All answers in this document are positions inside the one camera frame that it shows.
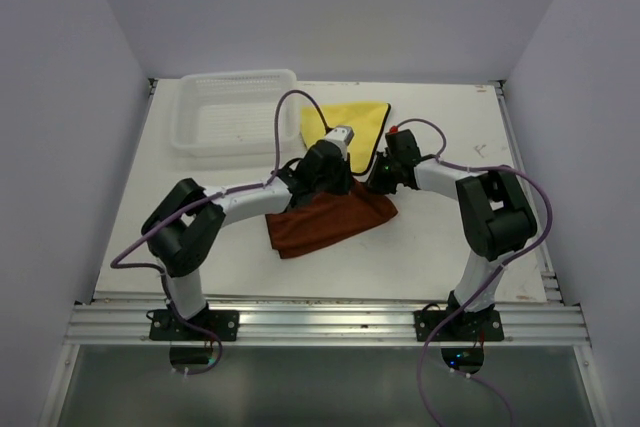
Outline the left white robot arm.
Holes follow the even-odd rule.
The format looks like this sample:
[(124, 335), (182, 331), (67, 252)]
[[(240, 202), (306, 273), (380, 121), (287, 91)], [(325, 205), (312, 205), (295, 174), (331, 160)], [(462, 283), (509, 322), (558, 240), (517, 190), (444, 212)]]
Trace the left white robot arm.
[(344, 129), (317, 141), (293, 167), (282, 167), (263, 183), (229, 186), (211, 194), (191, 178), (178, 182), (146, 220), (141, 234), (165, 269), (175, 314), (172, 326), (185, 339), (201, 337), (208, 307), (199, 267), (219, 231), (268, 214), (295, 212), (320, 193), (346, 195), (354, 183)]

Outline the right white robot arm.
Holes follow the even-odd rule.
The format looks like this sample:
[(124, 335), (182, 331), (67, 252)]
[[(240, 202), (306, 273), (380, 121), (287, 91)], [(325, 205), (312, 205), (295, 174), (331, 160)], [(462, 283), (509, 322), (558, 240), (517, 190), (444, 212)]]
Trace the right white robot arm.
[(408, 129), (394, 127), (385, 140), (386, 148), (375, 155), (366, 188), (389, 195), (402, 185), (456, 201), (470, 248), (446, 310), (424, 307), (416, 313), (417, 337), (464, 340), (478, 335), (495, 319), (495, 294), (506, 264), (538, 231), (518, 174), (507, 166), (462, 167), (436, 155), (423, 155)]

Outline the yellow towel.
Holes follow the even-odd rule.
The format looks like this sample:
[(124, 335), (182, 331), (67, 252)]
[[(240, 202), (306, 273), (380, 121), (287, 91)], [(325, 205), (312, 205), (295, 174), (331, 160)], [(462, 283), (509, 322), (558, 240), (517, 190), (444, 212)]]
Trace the yellow towel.
[[(374, 162), (378, 143), (385, 132), (391, 105), (384, 102), (352, 102), (321, 107), (330, 127), (348, 126), (354, 138), (348, 147), (351, 171), (364, 176)], [(310, 148), (325, 134), (323, 123), (314, 107), (301, 108), (300, 133), (306, 148)]]

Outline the brown towel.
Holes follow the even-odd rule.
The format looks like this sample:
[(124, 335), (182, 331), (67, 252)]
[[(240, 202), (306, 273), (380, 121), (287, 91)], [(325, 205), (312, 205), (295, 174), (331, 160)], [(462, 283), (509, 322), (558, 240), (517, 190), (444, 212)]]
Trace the brown towel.
[(357, 181), (346, 195), (321, 192), (288, 212), (265, 216), (271, 247), (293, 259), (381, 226), (398, 214), (393, 202)]

